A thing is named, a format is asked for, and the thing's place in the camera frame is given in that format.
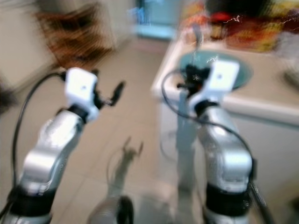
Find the silver robotic arm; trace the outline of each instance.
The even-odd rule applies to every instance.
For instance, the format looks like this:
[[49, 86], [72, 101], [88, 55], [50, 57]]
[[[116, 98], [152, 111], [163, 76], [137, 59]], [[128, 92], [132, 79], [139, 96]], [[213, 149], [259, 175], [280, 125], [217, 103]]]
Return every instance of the silver robotic arm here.
[[[199, 118], [237, 132], [229, 114], [217, 105], [209, 105]], [[206, 223], [249, 224], [249, 151], [237, 137], [217, 126], [202, 126], [198, 138], [206, 156]]]
[[79, 68], [66, 73], [68, 109], [60, 110], [42, 127], [35, 147], [28, 153], [18, 186], [3, 224], [49, 224], [51, 207], [67, 160], [77, 146], [84, 125], [96, 119], [104, 105], [115, 105], [124, 83], [111, 99], [103, 100], [96, 91], [95, 74]]
[[188, 90], [188, 106], [196, 116], [176, 111], [163, 88], [162, 93], [175, 113], [200, 124], [198, 138], [206, 157], [205, 222], [249, 224], [248, 211], [254, 199], [264, 222], [273, 224], [267, 205], [253, 183], [255, 160], [230, 115], [221, 108], [223, 97], [234, 89], [238, 71], [238, 63], [221, 60], [210, 68], [198, 69], [189, 64], [181, 71], [186, 73], [185, 83], [178, 84], [178, 88]]

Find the kitchen counter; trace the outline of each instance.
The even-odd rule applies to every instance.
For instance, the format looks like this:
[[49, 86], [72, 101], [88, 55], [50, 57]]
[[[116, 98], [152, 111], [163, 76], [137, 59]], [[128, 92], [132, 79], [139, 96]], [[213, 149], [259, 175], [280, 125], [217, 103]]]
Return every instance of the kitchen counter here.
[[[252, 78], [244, 87], [224, 98], [224, 108], [238, 114], [299, 126], [299, 91], [283, 78], [290, 61], [273, 55], [229, 50], [221, 43], [214, 42], [203, 44], [201, 49], [217, 50], [236, 56], [253, 70]], [[184, 44], [181, 39], [169, 46], [151, 89], [156, 98], [162, 98], [162, 79], [178, 67], [178, 61], [183, 54], [191, 51], [193, 47]], [[182, 82], [179, 75], [166, 82], [165, 90], [170, 99], [178, 99], [183, 91], [176, 88], [179, 82]]]

